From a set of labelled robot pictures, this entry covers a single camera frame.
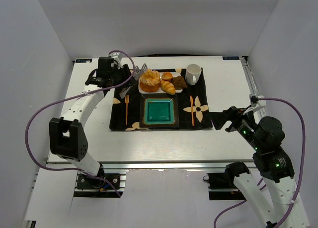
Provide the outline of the metal serving tongs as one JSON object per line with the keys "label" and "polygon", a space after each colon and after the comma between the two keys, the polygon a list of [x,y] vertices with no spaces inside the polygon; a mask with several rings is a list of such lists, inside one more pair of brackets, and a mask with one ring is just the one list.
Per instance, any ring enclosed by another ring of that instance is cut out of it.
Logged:
{"label": "metal serving tongs", "polygon": [[129,80],[128,83],[123,85],[119,90],[119,95],[121,99],[123,99],[127,95],[128,91],[138,83],[141,75],[146,73],[147,70],[148,70],[148,66],[146,63],[144,63],[141,66],[141,68],[139,68],[138,66],[135,66],[135,68],[132,70],[132,78]]}

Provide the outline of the large sugared ring bread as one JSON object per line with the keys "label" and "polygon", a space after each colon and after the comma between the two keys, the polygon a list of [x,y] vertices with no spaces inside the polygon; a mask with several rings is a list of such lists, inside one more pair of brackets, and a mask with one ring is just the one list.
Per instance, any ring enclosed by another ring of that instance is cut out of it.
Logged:
{"label": "large sugared ring bread", "polygon": [[160,75],[158,71],[148,69],[139,78],[140,87],[145,92],[156,92],[160,88]]}

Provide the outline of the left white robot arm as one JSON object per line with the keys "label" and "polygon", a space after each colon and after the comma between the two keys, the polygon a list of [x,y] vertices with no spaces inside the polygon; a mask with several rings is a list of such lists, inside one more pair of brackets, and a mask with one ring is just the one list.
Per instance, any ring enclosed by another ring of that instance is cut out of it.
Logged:
{"label": "left white robot arm", "polygon": [[88,153],[88,141],[84,126],[111,87],[129,85],[131,76],[128,65],[121,63],[122,55],[113,53],[98,59],[94,69],[82,90],[82,97],[76,99],[70,109],[60,118],[49,122],[50,151],[71,162],[77,169],[97,176],[101,173],[101,164]]}

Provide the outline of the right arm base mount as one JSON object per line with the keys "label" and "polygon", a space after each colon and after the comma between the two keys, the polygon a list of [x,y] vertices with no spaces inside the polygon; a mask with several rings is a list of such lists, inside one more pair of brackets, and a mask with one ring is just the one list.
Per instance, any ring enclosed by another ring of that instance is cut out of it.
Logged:
{"label": "right arm base mount", "polygon": [[260,194],[248,167],[240,161],[228,164],[222,173],[208,173],[203,181],[208,184],[210,201],[252,200]]}

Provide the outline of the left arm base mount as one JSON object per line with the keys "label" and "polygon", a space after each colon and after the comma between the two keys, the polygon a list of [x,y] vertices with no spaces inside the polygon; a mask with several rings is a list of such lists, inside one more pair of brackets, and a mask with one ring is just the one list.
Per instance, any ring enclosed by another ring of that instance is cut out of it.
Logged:
{"label": "left arm base mount", "polygon": [[102,177],[102,180],[78,173],[73,197],[120,198],[125,188],[126,172],[105,169],[99,173],[99,177]]}

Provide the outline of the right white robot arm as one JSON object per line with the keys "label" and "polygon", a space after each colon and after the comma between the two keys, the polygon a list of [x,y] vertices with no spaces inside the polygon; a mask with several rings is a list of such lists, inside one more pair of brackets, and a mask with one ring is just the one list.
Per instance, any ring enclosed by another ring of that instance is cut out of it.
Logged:
{"label": "right white robot arm", "polygon": [[268,191],[268,201],[243,162],[228,164],[225,175],[245,197],[263,228],[304,228],[306,215],[298,197],[295,172],[289,156],[281,147],[285,138],[281,122],[270,116],[255,122],[251,108],[231,107],[222,112],[212,112],[211,120],[216,130],[226,122],[227,132],[238,132],[255,150],[253,161]]}

